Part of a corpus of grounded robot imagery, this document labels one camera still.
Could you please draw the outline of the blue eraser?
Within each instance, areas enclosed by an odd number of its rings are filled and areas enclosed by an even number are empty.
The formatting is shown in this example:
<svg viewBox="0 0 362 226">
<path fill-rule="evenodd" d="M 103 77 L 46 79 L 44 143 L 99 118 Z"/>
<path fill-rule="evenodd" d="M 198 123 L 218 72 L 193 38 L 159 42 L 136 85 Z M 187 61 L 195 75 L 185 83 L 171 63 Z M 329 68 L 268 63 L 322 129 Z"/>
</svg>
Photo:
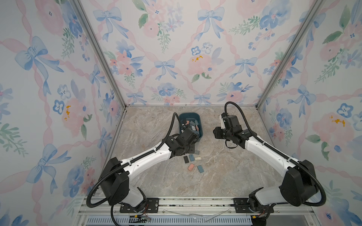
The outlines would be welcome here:
<svg viewBox="0 0 362 226">
<path fill-rule="evenodd" d="M 189 155 L 189 160 L 190 160 L 191 162 L 195 161 L 194 155 L 190 154 L 190 155 Z"/>
</svg>

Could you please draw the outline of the teal eraser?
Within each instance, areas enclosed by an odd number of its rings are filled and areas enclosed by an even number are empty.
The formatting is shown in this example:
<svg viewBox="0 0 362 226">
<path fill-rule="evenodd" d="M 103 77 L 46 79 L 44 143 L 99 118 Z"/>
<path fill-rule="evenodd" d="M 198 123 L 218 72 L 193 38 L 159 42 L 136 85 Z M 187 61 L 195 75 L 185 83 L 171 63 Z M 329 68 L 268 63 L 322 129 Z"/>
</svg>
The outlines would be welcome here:
<svg viewBox="0 0 362 226">
<path fill-rule="evenodd" d="M 203 172 L 204 172 L 204 169 L 203 169 L 203 167 L 202 167 L 201 165 L 198 165 L 198 166 L 197 166 L 197 169 L 198 169 L 199 173 L 203 173 Z"/>
</svg>

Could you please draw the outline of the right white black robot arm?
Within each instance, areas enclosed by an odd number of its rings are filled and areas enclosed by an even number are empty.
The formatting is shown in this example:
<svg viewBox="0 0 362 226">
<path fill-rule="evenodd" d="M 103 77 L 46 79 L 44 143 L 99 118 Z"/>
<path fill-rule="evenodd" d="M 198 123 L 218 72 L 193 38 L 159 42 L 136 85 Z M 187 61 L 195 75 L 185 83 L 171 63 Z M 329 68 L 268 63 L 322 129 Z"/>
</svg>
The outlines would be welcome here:
<svg viewBox="0 0 362 226">
<path fill-rule="evenodd" d="M 270 210 L 275 205 L 290 204 L 321 207 L 327 201 L 326 192 L 317 179 L 314 165 L 299 161 L 273 147 L 252 131 L 244 112 L 236 103 L 228 101 L 220 115 L 221 126 L 213 131 L 216 139 L 232 142 L 261 158 L 283 178 L 282 184 L 259 188 L 248 196 L 248 207 L 252 212 Z"/>
</svg>

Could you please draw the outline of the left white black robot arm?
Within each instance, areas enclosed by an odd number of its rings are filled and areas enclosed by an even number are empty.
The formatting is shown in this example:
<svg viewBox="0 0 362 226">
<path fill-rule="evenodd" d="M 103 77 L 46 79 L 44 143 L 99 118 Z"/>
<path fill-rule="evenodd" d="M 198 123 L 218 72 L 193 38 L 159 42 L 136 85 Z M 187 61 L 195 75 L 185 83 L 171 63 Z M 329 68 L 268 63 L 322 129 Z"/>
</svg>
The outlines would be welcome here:
<svg viewBox="0 0 362 226">
<path fill-rule="evenodd" d="M 86 205 L 95 208 L 107 202 L 111 208 L 121 204 L 134 213 L 147 209 L 147 197 L 138 187 L 130 186 L 130 182 L 140 173 L 152 166 L 173 157 L 194 153 L 199 134 L 182 122 L 177 113 L 173 113 L 172 122 L 179 123 L 180 133 L 172 134 L 170 125 L 166 136 L 154 147 L 134 157 L 119 160 L 110 159 L 98 180 L 86 198 Z"/>
</svg>

